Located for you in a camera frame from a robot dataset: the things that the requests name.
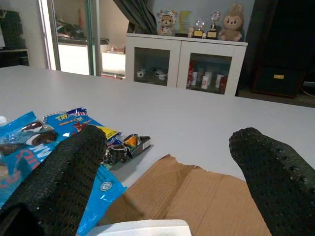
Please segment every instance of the white cabinet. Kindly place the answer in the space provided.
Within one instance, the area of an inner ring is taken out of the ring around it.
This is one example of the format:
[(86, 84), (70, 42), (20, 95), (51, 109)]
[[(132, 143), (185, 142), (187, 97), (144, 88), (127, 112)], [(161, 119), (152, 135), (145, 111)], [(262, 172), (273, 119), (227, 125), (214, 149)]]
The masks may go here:
[(126, 80), (234, 96), (246, 47), (244, 42), (127, 34)]

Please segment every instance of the white table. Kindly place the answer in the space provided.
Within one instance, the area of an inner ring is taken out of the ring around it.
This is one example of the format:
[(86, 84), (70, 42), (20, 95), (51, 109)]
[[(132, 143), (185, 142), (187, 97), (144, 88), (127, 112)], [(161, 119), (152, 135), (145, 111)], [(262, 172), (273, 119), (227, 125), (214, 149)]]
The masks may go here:
[(184, 164), (244, 179), (228, 139), (245, 127), (291, 145), (315, 167), (313, 108), (24, 66), (0, 69), (0, 115), (7, 119), (76, 107), (124, 134), (151, 136), (148, 152), (114, 171), (126, 186), (168, 153)]

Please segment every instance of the gray curtain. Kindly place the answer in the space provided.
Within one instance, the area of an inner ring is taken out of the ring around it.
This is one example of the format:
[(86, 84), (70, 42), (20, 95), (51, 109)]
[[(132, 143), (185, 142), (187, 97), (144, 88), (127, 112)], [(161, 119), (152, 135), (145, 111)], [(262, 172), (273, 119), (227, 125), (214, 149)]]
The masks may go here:
[(157, 22), (148, 8), (148, 0), (114, 0), (129, 20), (128, 32), (157, 34)]

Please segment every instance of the gold trophy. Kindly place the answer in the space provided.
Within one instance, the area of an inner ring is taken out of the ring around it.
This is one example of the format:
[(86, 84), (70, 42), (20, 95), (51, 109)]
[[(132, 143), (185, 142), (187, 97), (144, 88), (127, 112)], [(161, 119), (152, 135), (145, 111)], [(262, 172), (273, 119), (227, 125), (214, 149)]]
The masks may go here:
[(211, 13), (212, 25), (210, 26), (210, 30), (207, 33), (208, 39), (217, 39), (217, 26), (216, 21), (220, 19), (220, 13), (218, 11), (214, 11)]
[(203, 34), (203, 27), (205, 25), (205, 22), (201, 19), (198, 19), (196, 21), (196, 29), (193, 32), (193, 37), (194, 38), (202, 38), (202, 34)]

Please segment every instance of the torn cardboard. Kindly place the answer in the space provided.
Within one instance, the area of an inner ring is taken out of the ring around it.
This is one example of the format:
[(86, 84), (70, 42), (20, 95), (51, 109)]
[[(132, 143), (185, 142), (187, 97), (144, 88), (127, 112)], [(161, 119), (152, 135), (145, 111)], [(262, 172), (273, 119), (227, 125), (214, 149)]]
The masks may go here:
[(246, 183), (187, 166), (167, 155), (108, 209), (100, 225), (185, 220), (194, 236), (270, 235)]

